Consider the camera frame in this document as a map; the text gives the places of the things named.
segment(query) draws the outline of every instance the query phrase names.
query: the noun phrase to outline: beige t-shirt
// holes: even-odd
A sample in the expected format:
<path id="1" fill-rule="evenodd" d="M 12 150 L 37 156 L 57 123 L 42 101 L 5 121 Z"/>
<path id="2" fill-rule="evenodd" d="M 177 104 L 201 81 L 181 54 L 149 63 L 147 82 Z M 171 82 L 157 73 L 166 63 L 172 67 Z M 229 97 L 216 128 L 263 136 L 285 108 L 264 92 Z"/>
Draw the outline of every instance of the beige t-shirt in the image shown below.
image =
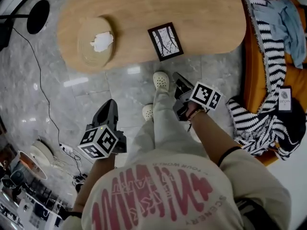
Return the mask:
<path id="1" fill-rule="evenodd" d="M 244 229 L 235 204 L 240 198 L 252 199 L 282 230 L 288 228 L 287 190 L 244 150 L 218 167 L 203 157 L 157 149 L 100 178 L 82 219 L 69 217 L 62 229 Z"/>

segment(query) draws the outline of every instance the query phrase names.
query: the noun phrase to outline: tag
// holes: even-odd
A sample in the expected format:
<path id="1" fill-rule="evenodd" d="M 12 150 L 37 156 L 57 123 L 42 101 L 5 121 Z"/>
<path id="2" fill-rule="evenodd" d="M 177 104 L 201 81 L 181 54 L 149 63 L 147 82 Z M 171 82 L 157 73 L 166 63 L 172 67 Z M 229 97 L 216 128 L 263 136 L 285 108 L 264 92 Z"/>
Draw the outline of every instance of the tag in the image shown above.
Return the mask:
<path id="1" fill-rule="evenodd" d="M 292 112 L 292 91 L 290 86 L 280 87 L 278 98 L 279 112 Z"/>
<path id="2" fill-rule="evenodd" d="M 197 82 L 190 96 L 190 100 L 211 110 L 215 110 L 221 96 L 222 94 L 217 92 L 214 88 L 202 82 Z"/>
<path id="3" fill-rule="evenodd" d="M 117 142 L 118 138 L 108 125 L 102 125 L 86 130 L 78 148 L 92 160 L 105 159 L 110 156 Z"/>

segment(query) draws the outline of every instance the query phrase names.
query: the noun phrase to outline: wrist strap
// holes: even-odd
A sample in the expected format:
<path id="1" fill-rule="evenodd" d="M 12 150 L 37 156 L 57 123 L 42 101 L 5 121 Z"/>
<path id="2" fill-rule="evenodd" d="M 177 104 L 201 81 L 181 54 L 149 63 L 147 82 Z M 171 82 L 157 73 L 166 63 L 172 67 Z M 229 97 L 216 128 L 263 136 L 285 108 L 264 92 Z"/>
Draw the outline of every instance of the wrist strap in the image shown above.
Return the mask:
<path id="1" fill-rule="evenodd" d="M 188 116 L 188 120 L 191 121 L 192 118 L 197 114 L 197 113 L 200 113 L 200 112 L 205 112 L 203 109 L 195 109 L 193 112 L 191 112 Z"/>

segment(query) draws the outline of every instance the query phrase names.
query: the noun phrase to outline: light blue cloth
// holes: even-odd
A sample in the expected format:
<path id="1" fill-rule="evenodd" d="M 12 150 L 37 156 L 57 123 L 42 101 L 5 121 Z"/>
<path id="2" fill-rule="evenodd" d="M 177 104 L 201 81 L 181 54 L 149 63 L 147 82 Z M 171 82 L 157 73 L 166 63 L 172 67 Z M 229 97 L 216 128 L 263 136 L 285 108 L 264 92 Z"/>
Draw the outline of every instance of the light blue cloth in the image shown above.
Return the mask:
<path id="1" fill-rule="evenodd" d="M 252 5 L 256 19 L 270 24 L 273 40 L 284 41 L 295 67 L 302 69 L 306 58 L 306 38 L 295 5 L 290 0 L 268 0 L 267 6 Z"/>

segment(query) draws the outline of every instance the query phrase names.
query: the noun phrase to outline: black floor lamp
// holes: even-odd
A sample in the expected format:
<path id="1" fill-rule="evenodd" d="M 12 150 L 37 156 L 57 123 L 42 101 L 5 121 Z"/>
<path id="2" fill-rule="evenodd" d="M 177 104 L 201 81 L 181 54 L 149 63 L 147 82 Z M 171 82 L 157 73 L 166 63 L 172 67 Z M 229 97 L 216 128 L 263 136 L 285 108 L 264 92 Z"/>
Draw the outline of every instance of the black floor lamp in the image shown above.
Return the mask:
<path id="1" fill-rule="evenodd" d="M 39 1 L 31 9 L 29 14 L 13 14 L 13 15 L 0 15 L 1 19 L 8 19 L 5 23 L 0 23 L 0 51 L 9 45 L 13 22 L 11 19 L 27 18 L 27 30 L 30 34 L 39 33 L 49 16 L 50 4 L 47 0 Z"/>

